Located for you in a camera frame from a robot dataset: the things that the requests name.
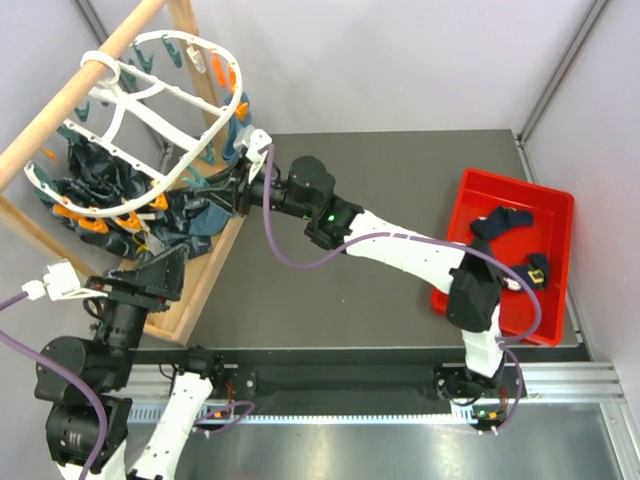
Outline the teal blue garment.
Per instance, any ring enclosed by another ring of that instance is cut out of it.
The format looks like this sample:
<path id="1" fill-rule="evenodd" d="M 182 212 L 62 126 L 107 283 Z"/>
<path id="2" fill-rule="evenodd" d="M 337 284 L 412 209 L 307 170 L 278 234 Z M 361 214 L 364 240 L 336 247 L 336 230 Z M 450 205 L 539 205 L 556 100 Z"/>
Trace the teal blue garment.
<path id="1" fill-rule="evenodd" d="M 233 166 L 239 159 L 239 153 L 234 147 L 239 131 L 250 125 L 252 114 L 250 110 L 245 112 L 244 118 L 240 114 L 235 114 L 230 121 L 227 140 L 220 153 L 221 159 L 228 165 Z M 206 208 L 191 220 L 189 234 L 192 236 L 211 237 L 218 234 L 228 222 L 230 214 L 215 204 L 208 203 Z"/>

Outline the white round clip hanger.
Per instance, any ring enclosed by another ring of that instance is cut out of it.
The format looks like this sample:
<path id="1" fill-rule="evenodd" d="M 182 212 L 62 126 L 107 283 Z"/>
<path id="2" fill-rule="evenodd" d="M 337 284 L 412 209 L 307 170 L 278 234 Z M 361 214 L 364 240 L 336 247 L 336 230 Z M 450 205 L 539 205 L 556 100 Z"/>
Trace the white round clip hanger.
<path id="1" fill-rule="evenodd" d="M 74 216 L 85 219 L 116 219 L 122 218 L 127 214 L 149 205 L 174 184 L 180 174 L 192 164 L 197 155 L 214 139 L 214 136 L 220 132 L 222 127 L 230 122 L 237 108 L 240 106 L 241 94 L 243 92 L 243 79 L 239 63 L 231 52 L 220 45 L 176 30 L 158 30 L 140 34 L 133 40 L 131 46 L 135 48 L 139 44 L 151 40 L 182 40 L 193 49 L 200 47 L 212 54 L 216 60 L 215 71 L 221 73 L 224 79 L 230 82 L 232 91 L 231 101 L 227 105 L 218 107 L 201 97 L 189 94 L 179 87 L 171 85 L 135 66 L 117 60 L 114 57 L 109 57 L 105 53 L 100 53 L 98 50 L 85 52 L 81 59 L 83 64 L 93 60 L 104 64 L 112 71 L 111 76 L 99 80 L 98 83 L 89 90 L 89 96 L 92 99 L 112 104 L 115 107 L 112 121 L 109 128 L 102 135 L 95 134 L 69 119 L 64 120 L 62 126 L 72 133 L 79 134 L 80 137 L 88 140 L 89 143 L 106 150 L 111 156 L 124 161 L 131 166 L 133 170 L 148 176 L 151 179 L 151 189 L 138 197 L 125 197 L 111 207 L 82 207 L 70 198 L 56 193 L 48 181 L 38 176 L 36 173 L 36 165 L 33 162 L 28 162 L 24 167 L 24 173 L 32 185 L 46 197 L 54 201 L 55 204 L 65 208 Z M 216 120 L 199 138 L 194 138 L 143 104 L 145 99 L 160 93 L 168 93 L 199 108 L 205 113 L 212 114 Z M 122 126 L 124 116 L 127 114 L 135 116 L 162 138 L 184 151 L 177 165 L 168 173 L 164 174 L 159 172 L 145 163 L 145 161 L 132 156 L 113 143 Z"/>

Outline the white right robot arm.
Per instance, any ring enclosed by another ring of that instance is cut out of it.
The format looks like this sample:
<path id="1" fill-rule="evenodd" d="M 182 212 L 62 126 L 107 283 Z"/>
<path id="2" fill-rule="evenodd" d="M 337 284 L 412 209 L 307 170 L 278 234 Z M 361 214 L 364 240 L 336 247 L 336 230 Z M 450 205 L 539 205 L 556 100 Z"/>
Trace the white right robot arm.
<path id="1" fill-rule="evenodd" d="M 263 209 L 263 225 L 274 255 L 294 268 L 296 262 L 279 249 L 272 230 L 274 212 L 304 219 L 304 233 L 327 255 L 314 267 L 344 254 L 365 258 L 413 275 L 447 295 L 453 306 L 447 320 L 458 328 L 465 349 L 465 374 L 443 381 L 445 393 L 487 396 L 504 380 L 505 354 L 499 345 L 502 275 L 488 245 L 455 244 L 395 226 L 334 192 L 336 180 L 314 156 L 293 161 L 288 176 L 278 172 L 250 175 L 249 162 L 210 176 L 196 196 L 231 214 L 246 215 L 253 206 Z"/>

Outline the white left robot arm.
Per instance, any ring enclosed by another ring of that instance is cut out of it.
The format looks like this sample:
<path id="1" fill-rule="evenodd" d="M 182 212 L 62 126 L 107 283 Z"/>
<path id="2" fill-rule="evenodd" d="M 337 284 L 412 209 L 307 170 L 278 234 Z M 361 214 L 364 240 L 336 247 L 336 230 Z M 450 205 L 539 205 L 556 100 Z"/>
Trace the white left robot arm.
<path id="1" fill-rule="evenodd" d="M 97 309 L 93 338 L 58 337 L 36 364 L 34 395 L 52 405 L 46 441 L 64 478 L 174 478 L 205 400 L 226 387 L 220 355 L 187 350 L 148 444 L 131 467 L 125 465 L 133 402 L 114 394 L 128 384 L 147 316 L 180 299 L 188 256 L 188 247 L 179 245 L 133 269 L 112 270 L 85 283 L 67 260 L 47 267 L 43 280 L 51 299 L 80 299 Z"/>

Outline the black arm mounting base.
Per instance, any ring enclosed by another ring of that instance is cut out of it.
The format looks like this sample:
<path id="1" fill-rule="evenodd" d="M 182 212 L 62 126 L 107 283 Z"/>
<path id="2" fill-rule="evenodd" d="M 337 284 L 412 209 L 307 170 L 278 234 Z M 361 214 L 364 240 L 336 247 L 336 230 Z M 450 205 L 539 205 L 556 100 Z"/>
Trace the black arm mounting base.
<path id="1" fill-rule="evenodd" d="M 262 416 L 441 414 L 450 406 L 501 402 L 504 421 L 526 395 L 510 357 L 484 378 L 454 349 L 220 350 L 213 398 L 251 400 Z"/>

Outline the dark leaf-print shorts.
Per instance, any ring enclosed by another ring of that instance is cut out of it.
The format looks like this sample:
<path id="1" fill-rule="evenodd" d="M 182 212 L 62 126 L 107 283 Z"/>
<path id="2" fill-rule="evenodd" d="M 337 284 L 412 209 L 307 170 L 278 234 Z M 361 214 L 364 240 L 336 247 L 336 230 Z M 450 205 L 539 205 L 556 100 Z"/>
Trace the dark leaf-print shorts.
<path id="1" fill-rule="evenodd" d="M 115 207 L 154 186 L 151 177 L 84 137 L 68 143 L 67 167 L 60 178 L 50 178 L 39 166 L 34 173 L 41 185 L 83 208 Z M 105 218 L 79 215 L 39 189 L 34 193 L 81 241 L 131 261 L 148 260 L 181 244 L 189 248 L 190 259 L 202 256 L 212 250 L 212 237 L 230 218 L 191 188 L 167 190 L 137 210 Z"/>

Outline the wooden round rod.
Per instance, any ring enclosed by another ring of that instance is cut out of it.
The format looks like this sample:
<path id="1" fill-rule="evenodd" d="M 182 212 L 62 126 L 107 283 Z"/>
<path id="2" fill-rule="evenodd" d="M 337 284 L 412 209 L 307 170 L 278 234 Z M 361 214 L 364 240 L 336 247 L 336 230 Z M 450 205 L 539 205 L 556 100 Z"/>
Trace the wooden round rod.
<path id="1" fill-rule="evenodd" d="M 117 57 L 165 6 L 164 0 L 141 1 L 99 47 L 100 53 Z M 106 66 L 90 60 L 56 93 L 1 154 L 1 192 L 54 133 L 78 102 L 106 72 Z"/>

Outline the navy sock upper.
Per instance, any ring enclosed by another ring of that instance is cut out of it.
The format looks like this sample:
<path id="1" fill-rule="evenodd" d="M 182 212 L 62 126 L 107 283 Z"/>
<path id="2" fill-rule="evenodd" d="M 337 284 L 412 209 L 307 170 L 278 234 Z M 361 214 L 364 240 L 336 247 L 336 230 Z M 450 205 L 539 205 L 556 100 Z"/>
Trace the navy sock upper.
<path id="1" fill-rule="evenodd" d="M 471 232 L 478 238 L 491 241 L 517 227 L 530 227 L 534 215 L 528 210 L 499 206 L 486 217 L 478 217 L 470 223 Z"/>

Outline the navy sock with yellow tag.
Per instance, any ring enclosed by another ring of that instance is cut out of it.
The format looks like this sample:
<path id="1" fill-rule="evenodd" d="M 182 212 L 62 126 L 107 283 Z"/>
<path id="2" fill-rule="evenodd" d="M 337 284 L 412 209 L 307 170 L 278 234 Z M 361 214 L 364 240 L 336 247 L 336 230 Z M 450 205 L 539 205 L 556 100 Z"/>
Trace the navy sock with yellow tag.
<path id="1" fill-rule="evenodd" d="M 551 267 L 549 259 L 544 253 L 531 253 L 523 263 L 512 265 L 510 269 L 532 290 L 546 289 L 549 284 Z"/>

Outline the red plastic bin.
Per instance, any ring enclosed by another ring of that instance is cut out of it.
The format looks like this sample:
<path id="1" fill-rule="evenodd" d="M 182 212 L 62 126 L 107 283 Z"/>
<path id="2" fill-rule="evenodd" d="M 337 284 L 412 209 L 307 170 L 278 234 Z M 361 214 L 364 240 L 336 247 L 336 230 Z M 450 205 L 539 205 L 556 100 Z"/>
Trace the red plastic bin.
<path id="1" fill-rule="evenodd" d="M 541 306 L 541 322 L 526 341 L 557 346 L 564 334 L 574 198 L 560 190 L 469 168 L 462 175 L 447 239 L 470 243 L 475 236 L 470 223 L 499 206 L 528 210 L 534 215 L 532 226 L 514 228 L 489 244 L 495 257 L 508 267 L 523 263 L 531 253 L 547 255 L 549 284 L 546 289 L 534 290 Z"/>

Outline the wooden rack frame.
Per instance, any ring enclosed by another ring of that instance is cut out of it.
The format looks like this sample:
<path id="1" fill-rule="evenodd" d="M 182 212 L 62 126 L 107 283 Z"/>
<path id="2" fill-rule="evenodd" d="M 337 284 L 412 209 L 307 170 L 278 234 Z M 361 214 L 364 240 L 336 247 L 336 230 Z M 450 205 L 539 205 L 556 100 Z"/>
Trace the wooden rack frame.
<path id="1" fill-rule="evenodd" d="M 183 31 L 200 37 L 191 3 L 166 2 L 140 34 L 158 30 Z M 216 105 L 217 97 L 209 72 L 199 73 L 192 70 L 190 76 L 196 89 L 193 95 Z M 212 126 L 216 120 L 214 115 L 205 112 L 203 115 L 208 126 Z M 222 127 L 208 144 L 214 146 L 217 154 L 221 153 L 227 138 L 228 124 Z M 199 167 L 201 164 L 196 157 L 191 165 Z M 188 342 L 242 223 L 240 218 L 229 220 L 222 232 L 213 236 L 212 251 L 187 263 L 181 299 L 173 303 L 168 310 L 152 315 L 144 327 L 146 334 L 180 345 Z"/>

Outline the aluminium rail frame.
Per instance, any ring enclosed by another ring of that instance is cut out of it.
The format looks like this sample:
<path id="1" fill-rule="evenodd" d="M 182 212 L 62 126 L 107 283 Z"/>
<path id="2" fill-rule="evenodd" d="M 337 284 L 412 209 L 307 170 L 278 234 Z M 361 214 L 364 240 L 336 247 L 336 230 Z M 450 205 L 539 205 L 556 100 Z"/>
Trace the aluminium rail frame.
<path id="1" fill-rule="evenodd" d="M 639 438 L 608 363 L 529 363 L 506 429 L 471 429 L 471 408 L 373 415 L 254 413 L 192 433 L 179 479 L 635 479 Z"/>

